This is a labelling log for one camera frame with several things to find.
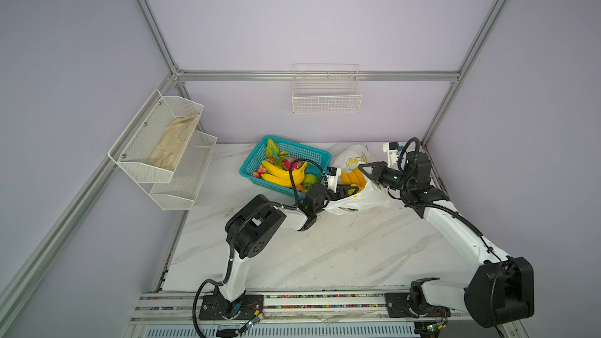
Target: wire basket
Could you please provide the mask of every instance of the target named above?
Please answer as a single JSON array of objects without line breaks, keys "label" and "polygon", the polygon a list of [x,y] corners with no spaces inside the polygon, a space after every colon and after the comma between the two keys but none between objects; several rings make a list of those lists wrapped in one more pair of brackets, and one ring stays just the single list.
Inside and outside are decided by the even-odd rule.
[{"label": "wire basket", "polygon": [[[203,112],[203,105],[192,102],[178,96],[162,96],[159,92],[159,100],[154,104],[153,109],[144,119],[144,123],[139,127],[125,146],[124,151],[116,155],[113,161],[136,183],[169,183],[182,160],[183,153],[176,161],[173,171],[161,169],[160,167],[146,164],[148,157],[159,143],[165,128],[177,117],[185,117],[198,114],[193,127],[198,125],[200,114]],[[190,142],[192,133],[187,138],[184,149]]]},{"label": "wire basket", "polygon": [[186,210],[194,206],[216,143],[217,137],[192,132],[171,182],[154,184],[148,193],[161,209]]},{"label": "wire basket", "polygon": [[358,64],[295,64],[292,111],[299,114],[358,113]]},{"label": "wire basket", "polygon": [[[240,175],[247,177],[254,184],[268,188],[275,192],[286,194],[288,196],[294,196],[294,192],[292,192],[292,189],[290,188],[282,187],[281,185],[273,184],[251,175],[253,172],[257,171],[257,168],[261,162],[263,162],[266,158],[265,150],[267,149],[267,139],[272,139],[275,142],[275,145],[277,145],[282,152],[288,152],[290,155],[296,158],[306,158],[307,160],[315,161],[324,170],[327,166],[330,166],[330,161],[332,160],[332,154],[330,154],[330,152],[318,149],[316,147],[299,144],[294,141],[280,139],[279,137],[266,136],[257,144],[257,146],[255,146],[254,149],[252,149],[251,154],[246,157],[246,160],[240,168]],[[316,177],[321,176],[319,169],[310,163],[305,169],[305,174],[313,174]],[[299,192],[299,197],[303,198],[305,197],[305,194]]]}]

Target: mounting plate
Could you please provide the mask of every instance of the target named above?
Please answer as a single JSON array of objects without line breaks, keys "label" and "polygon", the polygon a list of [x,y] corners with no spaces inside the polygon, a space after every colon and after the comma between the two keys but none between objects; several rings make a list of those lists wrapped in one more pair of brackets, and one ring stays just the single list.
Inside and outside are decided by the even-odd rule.
[{"label": "mounting plate", "polygon": [[[389,292],[384,294],[386,299],[386,309],[388,310],[388,317],[390,318],[431,318],[431,317],[442,317],[442,314],[436,307],[432,307],[432,310],[422,315],[417,316],[410,310],[409,307],[409,292]],[[447,316],[451,315],[449,308],[443,308],[447,312]]]},{"label": "mounting plate", "polygon": [[[248,321],[255,316],[255,309],[263,310],[263,295],[243,295],[240,313],[230,321]],[[215,300],[215,296],[207,295],[203,297],[203,304],[200,306],[200,313],[198,314],[199,320],[225,320],[222,313],[217,300]]]}]

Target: white metal shelf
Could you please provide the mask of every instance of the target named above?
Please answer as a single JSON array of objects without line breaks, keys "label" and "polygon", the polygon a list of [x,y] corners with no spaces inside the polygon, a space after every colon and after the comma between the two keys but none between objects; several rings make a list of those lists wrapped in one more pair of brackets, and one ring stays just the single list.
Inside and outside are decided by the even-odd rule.
[{"label": "white metal shelf", "polygon": [[[160,92],[150,112],[130,141],[119,151],[120,142],[109,150],[109,158],[119,166],[162,210],[190,209],[203,184],[217,137],[194,130],[203,105]],[[161,141],[167,126],[179,117],[196,115],[189,124],[190,134],[182,138],[178,157],[170,169],[148,164],[148,157]]]},{"label": "white metal shelf", "polygon": [[163,210],[191,209],[207,173],[217,137],[194,131],[182,155],[173,179],[168,184],[154,184],[148,195]]},{"label": "white metal shelf", "polygon": [[[109,150],[109,157],[136,183],[169,183],[182,159],[179,154],[172,169],[147,164],[148,157],[160,142],[165,128],[178,117],[196,115],[191,124],[191,129],[196,128],[203,112],[203,105],[192,102],[179,96],[162,96],[138,127],[129,143],[120,155],[114,155],[115,145]],[[192,131],[182,143],[185,149],[190,142]]]}]

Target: white wire basket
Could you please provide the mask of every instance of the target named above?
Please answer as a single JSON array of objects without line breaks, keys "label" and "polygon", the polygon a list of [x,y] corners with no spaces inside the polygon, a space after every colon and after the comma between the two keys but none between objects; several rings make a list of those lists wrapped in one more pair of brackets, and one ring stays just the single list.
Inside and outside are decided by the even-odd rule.
[{"label": "white wire basket", "polygon": [[358,113],[361,106],[358,64],[295,64],[292,111]]},{"label": "white wire basket", "polygon": [[[153,152],[156,145],[161,140],[165,128],[177,117],[186,117],[198,114],[198,117],[193,123],[193,128],[196,128],[200,120],[200,114],[203,112],[203,105],[192,102],[178,96],[162,96],[159,92],[159,100],[154,104],[153,109],[144,119],[144,123],[139,127],[136,133],[131,138],[130,142],[125,146],[120,155],[116,155],[117,159],[111,159],[121,168],[129,177],[136,183],[169,183],[177,170],[179,163],[182,160],[183,153],[175,162],[173,170],[162,169],[150,164],[147,164],[148,157]],[[183,144],[185,149],[192,133]],[[113,153],[113,149],[109,151],[109,156]]]},{"label": "white wire basket", "polygon": [[[158,90],[148,100],[155,98],[156,94],[159,96],[158,101],[131,140],[123,147],[121,137],[124,132],[109,150],[109,158],[161,209],[191,209],[207,173],[217,137],[194,130],[198,126],[203,105],[178,96],[163,96]],[[197,114],[196,118],[188,124],[192,128],[190,135],[176,139],[176,143],[183,145],[177,148],[181,150],[178,158],[170,162],[173,169],[147,164],[148,157],[160,142],[165,128],[178,117],[194,114]]]},{"label": "white wire basket", "polygon": [[168,184],[154,184],[148,195],[163,210],[186,210],[200,192],[217,137],[194,131],[179,166]]}]

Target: printed logo on bag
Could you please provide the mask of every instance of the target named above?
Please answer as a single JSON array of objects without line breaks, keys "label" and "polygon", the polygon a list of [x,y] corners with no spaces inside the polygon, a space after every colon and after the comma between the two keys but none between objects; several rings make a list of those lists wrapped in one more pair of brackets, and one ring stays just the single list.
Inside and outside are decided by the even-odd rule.
[{"label": "printed logo on bag", "polygon": [[355,158],[349,158],[348,160],[346,160],[346,165],[350,166],[359,162],[367,163],[367,161],[365,160],[365,153],[361,153],[361,156],[356,156]]}]

